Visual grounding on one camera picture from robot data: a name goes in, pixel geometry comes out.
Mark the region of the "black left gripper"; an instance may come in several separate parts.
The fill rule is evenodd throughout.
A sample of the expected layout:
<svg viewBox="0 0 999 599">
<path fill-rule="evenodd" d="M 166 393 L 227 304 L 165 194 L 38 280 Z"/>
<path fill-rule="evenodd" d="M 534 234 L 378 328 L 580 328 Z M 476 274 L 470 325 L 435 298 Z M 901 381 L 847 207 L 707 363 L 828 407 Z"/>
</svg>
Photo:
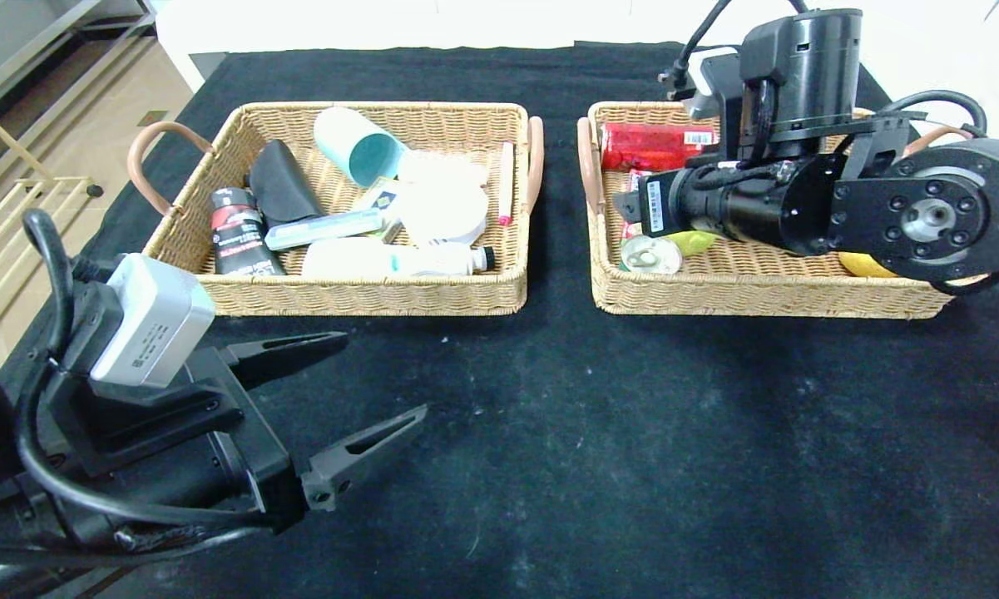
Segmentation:
<svg viewBox="0 0 999 599">
<path fill-rule="evenodd" d="M 49 467 L 47 491 L 93 512 L 173 527 L 279 533 L 308 508 L 334 512 L 350 490 L 411 446 L 429 406 L 336 441 L 298 477 L 249 389 L 321 363 L 348 344 L 343 331 L 321 331 L 206 346 L 192 350 L 167 383 L 149 386 L 95 378 L 100 350 L 71 346 L 47 361 L 47 406 L 90 482 Z"/>
</svg>

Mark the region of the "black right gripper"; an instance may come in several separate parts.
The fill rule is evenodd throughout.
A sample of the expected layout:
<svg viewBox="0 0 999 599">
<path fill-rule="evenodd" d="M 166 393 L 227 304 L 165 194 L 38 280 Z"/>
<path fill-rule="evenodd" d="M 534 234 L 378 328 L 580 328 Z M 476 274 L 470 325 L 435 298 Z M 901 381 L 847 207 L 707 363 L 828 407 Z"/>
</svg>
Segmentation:
<svg viewBox="0 0 999 599">
<path fill-rule="evenodd" d="M 628 224 L 642 223 L 644 234 L 663 236 L 699 230 L 731 238 L 720 209 L 722 179 L 732 168 L 697 167 L 646 177 L 639 190 L 616 193 L 612 204 Z"/>
</svg>

